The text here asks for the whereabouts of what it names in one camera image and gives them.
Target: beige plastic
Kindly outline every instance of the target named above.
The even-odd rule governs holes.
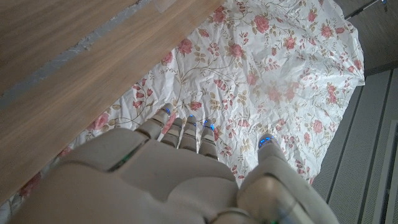
[[[283,194],[294,198],[294,200],[302,207],[302,209],[299,207],[290,209],[291,212],[289,213],[288,217],[296,222],[306,220],[306,216],[308,216],[309,219],[314,223],[338,223],[336,216],[333,214],[330,207],[321,198],[321,196],[319,196],[318,193],[308,183],[306,183],[306,181],[297,175],[297,173],[286,163],[285,157],[282,154],[280,147],[276,144],[276,141],[271,141],[269,144],[263,144],[258,153],[259,165],[252,172],[250,172],[249,175],[246,176],[238,192],[238,207],[243,209],[247,208],[248,199],[245,198],[253,198],[251,195],[275,194],[278,195],[277,198],[279,198],[279,200],[285,200],[285,203],[280,203],[279,205],[277,204],[275,206],[287,210],[289,209],[290,202],[287,201],[289,198],[282,197]],[[257,181],[264,181],[264,177],[269,176],[273,177],[280,184],[274,183],[275,180],[267,179],[267,181],[273,183],[270,184],[270,187],[258,187]],[[287,190],[290,193],[282,193],[282,187],[280,185],[283,185],[285,187],[284,190]],[[259,205],[257,209],[265,207],[267,204],[274,202],[274,197],[263,197],[262,200],[258,202]],[[248,210],[248,212],[259,220],[264,218],[263,214],[255,213],[254,210]]]
[[[181,142],[180,142],[180,149],[188,149],[194,153],[197,153],[197,127],[196,124],[196,117],[190,116],[187,119],[187,123],[184,127],[184,132],[182,134]]]
[[[149,139],[167,122],[166,112],[139,130],[110,130],[73,151],[11,223],[338,223],[269,135],[259,143],[259,165],[238,190],[230,169],[217,161],[210,123],[199,152],[216,160]],[[180,145],[196,152],[192,119],[183,136],[195,143],[183,137]],[[173,138],[181,128],[178,120],[175,125]]]
[[[150,139],[157,139],[160,136],[162,128],[169,120],[172,108],[173,106],[170,103],[165,104],[151,119],[140,125],[136,131],[145,134]]]
[[[230,224],[230,223],[244,223],[244,224],[259,224],[248,212],[239,208],[229,208],[221,211],[217,217],[209,222],[210,224]]]
[[[205,122],[203,132],[201,134],[201,144],[198,153],[212,159],[217,159],[217,148],[212,130],[213,124],[210,121]]]
[[[161,142],[177,148],[178,142],[180,140],[181,130],[182,130],[182,119],[176,118],[173,124],[171,125],[170,129],[163,136]]]
[[[80,146],[79,150],[64,158],[62,163],[77,162],[106,172],[146,141],[147,136],[128,129],[109,131],[100,138],[94,138]]]

